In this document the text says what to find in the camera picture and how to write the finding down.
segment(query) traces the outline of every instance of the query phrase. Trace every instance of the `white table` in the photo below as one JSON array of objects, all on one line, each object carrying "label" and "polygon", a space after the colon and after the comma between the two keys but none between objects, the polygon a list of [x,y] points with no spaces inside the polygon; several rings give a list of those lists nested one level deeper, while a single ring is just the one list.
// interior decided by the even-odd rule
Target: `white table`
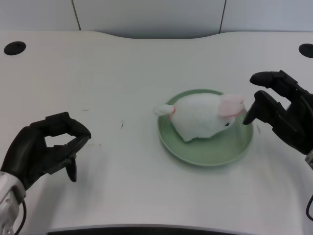
[{"label": "white table", "polygon": [[313,92],[313,59],[298,52],[302,43],[313,43],[313,33],[139,40],[83,31],[0,32],[0,48],[12,41],[25,42],[26,50],[0,54],[0,156],[21,128],[60,112],[68,111],[92,133],[77,157],[77,183],[63,169],[27,191],[25,233],[123,224],[313,233],[305,216],[313,172],[270,126],[255,123],[261,133],[255,128],[240,161],[198,168],[162,147],[152,112],[196,88],[242,93],[250,107],[261,88],[249,79],[260,71],[284,70]]}]

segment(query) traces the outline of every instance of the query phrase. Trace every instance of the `stuffed bunny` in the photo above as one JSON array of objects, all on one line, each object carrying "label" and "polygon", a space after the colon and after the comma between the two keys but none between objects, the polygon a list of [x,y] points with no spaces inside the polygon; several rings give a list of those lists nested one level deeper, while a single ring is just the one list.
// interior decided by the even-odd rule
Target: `stuffed bunny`
[{"label": "stuffed bunny", "polygon": [[210,138],[224,131],[245,109],[244,100],[238,94],[191,94],[174,105],[155,108],[158,116],[169,115],[174,128],[184,141],[193,138]]}]

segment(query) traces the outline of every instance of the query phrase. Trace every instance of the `green plate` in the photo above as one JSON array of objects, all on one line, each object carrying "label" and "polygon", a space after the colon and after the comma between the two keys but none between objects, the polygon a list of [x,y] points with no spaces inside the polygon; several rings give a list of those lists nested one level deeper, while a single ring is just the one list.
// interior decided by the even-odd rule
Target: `green plate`
[{"label": "green plate", "polygon": [[[191,90],[176,95],[167,104],[173,105],[184,96],[200,93],[223,94],[213,90]],[[189,142],[182,140],[167,115],[158,118],[157,126],[162,143],[176,157],[194,165],[217,166],[239,159],[250,145],[253,128],[242,124],[245,115],[246,111],[236,117],[230,128],[211,138],[196,138]]]}]

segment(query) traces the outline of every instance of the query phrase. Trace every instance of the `pink inner ear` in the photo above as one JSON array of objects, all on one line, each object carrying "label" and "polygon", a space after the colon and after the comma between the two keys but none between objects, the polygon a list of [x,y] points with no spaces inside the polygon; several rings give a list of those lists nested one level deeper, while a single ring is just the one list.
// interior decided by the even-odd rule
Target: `pink inner ear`
[{"label": "pink inner ear", "polygon": [[244,99],[239,94],[221,95],[219,116],[224,118],[237,117],[245,110]]}]

